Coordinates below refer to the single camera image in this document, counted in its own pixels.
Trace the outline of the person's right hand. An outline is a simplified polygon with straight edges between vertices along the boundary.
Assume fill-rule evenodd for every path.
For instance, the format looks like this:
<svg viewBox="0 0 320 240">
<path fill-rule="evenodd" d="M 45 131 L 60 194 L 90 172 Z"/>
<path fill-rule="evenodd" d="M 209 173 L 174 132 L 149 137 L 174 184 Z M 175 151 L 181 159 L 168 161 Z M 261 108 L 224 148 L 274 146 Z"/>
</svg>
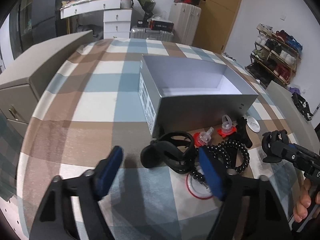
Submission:
<svg viewBox="0 0 320 240">
<path fill-rule="evenodd" d="M 308 215 L 308 207 L 311 204 L 309 190 L 311 188 L 311 181 L 305 179 L 302 187 L 300 188 L 300 198 L 297 200 L 293 209 L 293 217 L 295 222 L 300 223 Z"/>
</svg>

